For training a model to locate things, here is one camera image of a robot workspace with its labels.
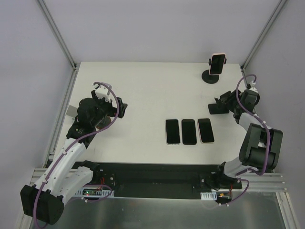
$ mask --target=pink phone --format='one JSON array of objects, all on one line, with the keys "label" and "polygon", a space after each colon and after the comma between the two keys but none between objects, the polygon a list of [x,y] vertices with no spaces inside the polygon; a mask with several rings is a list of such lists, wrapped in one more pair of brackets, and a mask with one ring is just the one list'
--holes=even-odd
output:
[{"label": "pink phone", "polygon": [[210,75],[220,75],[223,72],[225,53],[214,53],[212,55]]}]

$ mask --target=black phone holder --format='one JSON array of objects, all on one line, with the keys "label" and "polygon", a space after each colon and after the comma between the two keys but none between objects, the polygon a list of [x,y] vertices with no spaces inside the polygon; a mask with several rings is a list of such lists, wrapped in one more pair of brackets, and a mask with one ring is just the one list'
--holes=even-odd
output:
[{"label": "black phone holder", "polygon": [[[212,60],[211,58],[209,59],[209,66],[211,66]],[[203,81],[205,81],[206,83],[209,84],[214,84],[217,83],[219,80],[219,75],[210,75],[209,74],[209,70],[205,70],[202,75],[201,78]]]}]

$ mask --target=cable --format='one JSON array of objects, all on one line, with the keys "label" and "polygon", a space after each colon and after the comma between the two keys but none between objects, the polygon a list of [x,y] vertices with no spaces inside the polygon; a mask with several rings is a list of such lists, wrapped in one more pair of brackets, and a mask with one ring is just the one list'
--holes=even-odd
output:
[{"label": "cable", "polygon": [[[96,185],[85,185],[84,187],[92,187],[92,186],[96,186]],[[101,200],[106,199],[107,197],[111,196],[111,194],[113,192],[111,187],[109,187],[108,185],[100,185],[100,186],[108,188],[110,190],[110,193],[108,195],[106,195],[106,196],[104,196],[102,198],[98,198],[96,200],[89,200],[89,199],[87,199],[87,202],[89,202],[89,203],[96,203],[96,202],[100,202]]]},{"label": "cable", "polygon": [[[102,132],[102,131],[108,129],[108,128],[115,122],[115,120],[116,120],[116,119],[118,118],[118,116],[119,116],[119,101],[118,101],[118,98],[116,97],[115,93],[114,93],[114,92],[111,90],[111,88],[110,88],[107,84],[105,84],[105,83],[94,82],[93,85],[95,85],[95,84],[102,85],[102,86],[106,87],[106,88],[110,91],[110,93],[113,95],[113,97],[114,97],[114,99],[115,99],[115,102],[116,102],[116,105],[117,105],[117,110],[116,110],[115,117],[114,117],[114,119],[112,120],[112,122],[109,123],[106,127],[102,128],[102,129],[100,129],[100,130],[98,130],[98,131],[95,131],[95,132],[86,134],[86,135],[84,135],[84,136],[82,136],[82,137],[76,139],[74,142],[72,142],[72,143],[65,149],[64,152],[68,152],[68,151],[71,149],[71,147],[72,147],[73,145],[75,145],[77,142],[79,142],[80,140],[82,140],[82,139],[84,139],[84,138],[86,138],[86,137],[89,137],[89,136],[91,136],[91,135],[95,135],[95,134],[97,134],[97,133],[99,133],[99,132]],[[42,190],[43,190],[43,187],[45,186],[46,182],[47,182],[48,179],[50,178],[52,172],[54,171],[55,167],[58,165],[58,163],[61,161],[61,159],[62,159],[64,156],[65,156],[65,154],[62,153],[62,154],[60,155],[60,157],[58,158],[58,160],[54,163],[54,165],[52,166],[51,170],[50,170],[49,173],[46,175],[45,181],[42,183],[41,187],[39,188],[38,193],[37,193],[37,196],[36,196],[36,198],[35,198],[34,209],[33,209],[33,218],[34,218],[34,224],[35,224],[35,226],[36,226],[37,228],[39,228],[39,229],[44,229],[44,228],[48,225],[47,223],[46,223],[43,227],[40,227],[40,226],[38,225],[38,221],[37,221],[37,204],[38,204],[39,196],[40,196],[40,194],[41,194],[41,192],[42,192]]]},{"label": "cable", "polygon": [[243,81],[245,78],[247,78],[247,77],[249,77],[249,76],[254,76],[254,81],[253,81],[253,82],[256,81],[257,77],[256,77],[255,74],[246,75],[245,77],[241,78],[241,79],[238,81],[237,86],[236,86],[236,91],[235,91],[235,92],[236,92],[236,99],[237,99],[237,102],[238,102],[238,104],[240,105],[240,107],[241,107],[244,111],[246,111],[249,115],[251,115],[251,116],[253,116],[254,118],[256,118],[256,119],[260,122],[260,124],[265,128],[266,133],[267,133],[267,144],[266,144],[265,160],[264,160],[264,165],[263,165],[262,172],[259,173],[258,171],[254,170],[254,169],[252,169],[252,168],[249,168],[249,169],[248,169],[248,170],[250,170],[250,171],[256,173],[257,175],[262,176],[262,175],[265,173],[266,168],[267,168],[268,156],[269,156],[269,148],[270,148],[270,142],[271,142],[271,136],[270,136],[270,131],[269,131],[269,129],[268,129],[268,127],[267,127],[265,121],[263,121],[262,119],[260,119],[260,117],[259,117],[257,114],[253,114],[253,113],[251,113],[250,111],[248,111],[248,110],[242,105],[242,103],[241,103],[240,100],[239,100],[239,97],[238,97],[238,88],[239,88],[239,85],[240,85],[241,81]]},{"label": "cable", "polygon": [[246,188],[244,189],[244,191],[243,191],[238,197],[236,197],[235,199],[232,199],[232,200],[230,201],[230,203],[232,203],[232,202],[236,201],[237,199],[239,199],[244,193],[246,193],[246,191],[247,191],[248,188],[249,188],[249,185],[250,185],[249,180],[241,179],[241,178],[238,178],[238,180],[247,182],[247,186],[246,186]]}]

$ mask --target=phone screen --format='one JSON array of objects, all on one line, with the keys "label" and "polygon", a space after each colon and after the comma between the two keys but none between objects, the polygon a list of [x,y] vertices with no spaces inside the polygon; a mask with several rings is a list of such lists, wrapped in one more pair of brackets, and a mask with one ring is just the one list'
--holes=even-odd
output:
[{"label": "phone screen", "polygon": [[197,144],[196,125],[193,119],[183,119],[182,122],[182,142],[184,145]]},{"label": "phone screen", "polygon": [[209,74],[210,75],[221,74],[223,72],[224,60],[225,60],[225,54],[213,55]]},{"label": "phone screen", "polygon": [[214,142],[214,135],[209,118],[198,119],[199,134],[202,143]]},{"label": "phone screen", "polygon": [[180,144],[179,122],[177,119],[168,119],[165,121],[166,142],[169,145]]}]

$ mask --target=metal bracket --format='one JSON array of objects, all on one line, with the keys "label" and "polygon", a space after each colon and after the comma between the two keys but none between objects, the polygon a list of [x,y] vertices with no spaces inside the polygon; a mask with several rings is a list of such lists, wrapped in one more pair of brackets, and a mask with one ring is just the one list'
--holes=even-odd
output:
[{"label": "metal bracket", "polygon": [[288,2],[288,0],[280,0],[278,2],[277,6],[275,7],[274,11],[272,12],[270,18],[268,19],[268,22],[266,23],[263,30],[259,34],[254,46],[252,47],[250,53],[248,54],[246,60],[244,61],[243,65],[242,65],[242,70],[246,69],[247,66],[249,65],[249,63],[252,60],[254,54],[256,53],[256,51],[258,50],[258,48],[260,47],[260,45],[264,41],[264,39],[267,36],[268,32],[270,31],[272,25],[274,24],[274,22],[278,18],[279,14],[282,12],[282,10],[283,10],[283,8],[284,8],[284,6],[286,5],[287,2]]},{"label": "metal bracket", "polygon": [[65,41],[63,40],[62,36],[61,36],[61,33],[59,32],[58,30],[58,27],[57,25],[55,24],[55,21],[47,7],[47,4],[45,3],[44,0],[36,0],[38,6],[40,7],[41,9],[41,12],[43,14],[43,16],[45,17],[47,23],[49,24],[50,26],[50,29],[52,30],[53,34],[54,34],[54,37],[56,38],[59,46],[61,47],[61,50],[63,51],[63,53],[65,54],[68,62],[70,63],[71,67],[73,68],[73,70],[75,70],[76,68],[76,62],[75,60],[73,59]]},{"label": "metal bracket", "polygon": [[301,229],[299,222],[297,221],[295,211],[293,210],[289,194],[277,192],[276,197],[280,206],[285,227],[288,229]]}]

